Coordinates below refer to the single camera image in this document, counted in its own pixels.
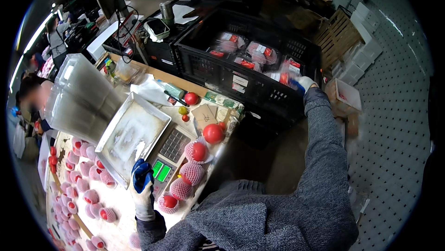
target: wooden crate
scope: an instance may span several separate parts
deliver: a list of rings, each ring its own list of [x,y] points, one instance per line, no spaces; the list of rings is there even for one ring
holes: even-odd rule
[[[338,9],[329,19],[329,24],[315,36],[315,44],[321,47],[321,68],[330,69],[338,58],[361,39],[348,16]]]

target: white pegboard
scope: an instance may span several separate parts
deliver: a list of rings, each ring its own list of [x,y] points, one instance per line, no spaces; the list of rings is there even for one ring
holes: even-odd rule
[[[334,0],[345,6],[348,0]],[[381,21],[374,33],[383,48],[355,87],[363,114],[359,137],[349,141],[348,173],[371,199],[359,222],[354,251],[384,250],[409,218],[430,153],[429,47],[408,0],[369,0]]]

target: white glove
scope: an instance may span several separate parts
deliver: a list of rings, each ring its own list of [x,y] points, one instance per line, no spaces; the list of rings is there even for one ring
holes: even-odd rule
[[[312,79],[310,79],[307,76],[298,76],[294,78],[295,81],[298,82],[298,84],[303,87],[304,89],[304,93],[308,92],[309,88],[312,87],[314,84],[315,86],[318,87],[317,83],[315,83],[315,81],[313,81]]]
[[[131,170],[130,192],[136,208],[136,218],[142,221],[154,221],[153,210],[153,170],[150,164],[139,159]]]

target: green tomato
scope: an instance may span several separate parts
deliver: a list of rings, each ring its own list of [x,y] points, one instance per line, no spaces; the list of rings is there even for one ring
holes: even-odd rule
[[[185,114],[187,114],[187,108],[186,108],[185,106],[181,106],[181,107],[178,109],[178,113],[181,114],[181,115],[185,115]]]

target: concrete floor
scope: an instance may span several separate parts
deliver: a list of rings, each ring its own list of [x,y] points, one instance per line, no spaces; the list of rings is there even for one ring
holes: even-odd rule
[[[149,16],[167,0],[126,0],[140,15]],[[252,132],[251,136],[265,136]],[[242,135],[235,135],[216,165],[202,197],[218,189],[226,180],[250,179],[263,182],[268,194],[290,194],[303,174],[304,154],[308,145],[308,122],[303,120],[281,133],[259,150],[250,147]]]

